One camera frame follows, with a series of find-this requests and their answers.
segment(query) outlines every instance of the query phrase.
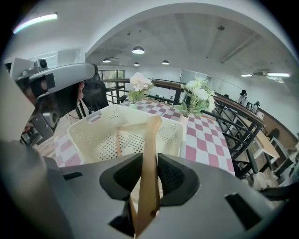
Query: white wall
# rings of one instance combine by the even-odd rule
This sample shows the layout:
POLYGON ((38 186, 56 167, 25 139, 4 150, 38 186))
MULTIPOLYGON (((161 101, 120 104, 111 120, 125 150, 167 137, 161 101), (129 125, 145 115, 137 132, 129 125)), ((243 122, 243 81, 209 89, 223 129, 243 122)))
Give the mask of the white wall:
POLYGON ((180 82, 181 69, 177 67, 157 66, 147 67, 139 66, 138 72, 142 73, 146 78, 161 79, 180 82))
MULTIPOLYGON (((29 26, 12 36, 3 59, 30 59, 48 52, 74 48, 80 48, 85 53, 86 39, 90 36, 85 24, 79 21, 71 24, 64 16, 58 15, 57 20, 29 26)), ((84 62, 85 54, 80 57, 80 61, 84 62)))
POLYGON ((260 102, 260 108, 272 115, 295 136, 299 132, 299 101, 291 95, 285 84, 265 77, 252 80, 246 89, 251 103, 260 102))
POLYGON ((189 81, 194 80, 195 77, 200 80, 206 80, 207 75, 195 71, 182 70, 182 76, 180 82, 188 83, 189 81))
POLYGON ((57 65, 69 65, 81 62, 81 49, 62 50, 57 52, 57 65))

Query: wooden spoon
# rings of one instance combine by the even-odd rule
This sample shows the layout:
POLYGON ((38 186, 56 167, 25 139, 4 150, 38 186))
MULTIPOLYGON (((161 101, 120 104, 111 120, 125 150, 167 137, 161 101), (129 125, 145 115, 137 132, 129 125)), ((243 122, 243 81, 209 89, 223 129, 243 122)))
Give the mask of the wooden spoon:
POLYGON ((141 171, 138 213, 135 233, 140 233, 151 223, 159 209, 156 133, 162 123, 160 116, 153 116, 146 125, 143 163, 141 171))

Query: table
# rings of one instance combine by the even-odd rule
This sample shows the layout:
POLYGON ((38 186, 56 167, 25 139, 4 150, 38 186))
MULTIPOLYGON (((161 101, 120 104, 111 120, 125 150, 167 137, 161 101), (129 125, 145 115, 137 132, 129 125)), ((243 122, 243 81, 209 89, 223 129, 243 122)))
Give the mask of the table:
MULTIPOLYGON (((122 103, 129 106, 129 101, 122 103)), ((153 115, 179 121, 179 112, 171 105, 144 99, 137 103, 137 109, 153 115)), ((59 167, 83 164, 69 136, 55 137, 55 153, 59 167)), ((181 157, 218 167, 235 175, 231 155, 218 122, 208 116, 189 117, 186 129, 186 143, 181 157)))
MULTIPOLYGON (((247 127, 250 127, 251 122, 248 119, 245 119, 242 116, 239 116, 239 117, 240 117, 240 119, 243 120, 243 122, 247 125, 247 127)), ((256 159, 262 152, 264 152, 272 157, 271 163, 274 163, 277 160, 277 158, 279 158, 279 154, 276 151, 276 149, 274 148, 274 146, 271 144, 271 142, 268 140, 266 135, 264 135, 263 132, 261 130, 259 130, 255 139, 259 146, 259 149, 253 155, 253 157, 256 159)))

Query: artificial flower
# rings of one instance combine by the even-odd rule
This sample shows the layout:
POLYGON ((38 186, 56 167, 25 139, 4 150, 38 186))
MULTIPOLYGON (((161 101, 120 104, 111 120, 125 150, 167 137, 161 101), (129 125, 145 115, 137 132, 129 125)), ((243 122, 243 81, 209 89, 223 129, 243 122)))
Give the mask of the artificial flower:
POLYGON ((199 99, 207 100, 209 95, 204 89, 195 88, 193 89, 194 95, 196 95, 199 99))
POLYGON ((209 104, 214 104, 215 100, 213 96, 209 96, 209 98, 207 99, 209 101, 209 104))
POLYGON ((209 107, 207 108, 207 111, 212 112, 213 109, 215 109, 215 104, 209 104, 209 107))
POLYGON ((197 81, 196 80, 192 80, 192 81, 189 81, 187 84, 186 84, 186 88, 190 91, 192 91, 195 87, 197 87, 197 81))
POLYGON ((136 103, 142 98, 146 97, 146 91, 151 89, 154 85, 150 79, 147 79, 140 72, 135 73, 131 79, 130 83, 132 84, 134 90, 129 91, 129 99, 132 103, 136 103))

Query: perforated basket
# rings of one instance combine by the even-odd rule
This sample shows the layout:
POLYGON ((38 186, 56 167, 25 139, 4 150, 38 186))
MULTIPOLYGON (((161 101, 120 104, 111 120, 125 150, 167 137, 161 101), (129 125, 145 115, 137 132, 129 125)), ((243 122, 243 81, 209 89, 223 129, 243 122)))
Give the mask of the perforated basket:
MULTIPOLYGON (((117 127, 147 123, 153 115, 122 105, 110 105, 81 119, 68 129, 68 134, 85 163, 117 157, 118 131, 121 155, 143 152, 145 124, 127 129, 117 127)), ((179 156, 183 125, 163 118, 156 134, 157 153, 179 156)))

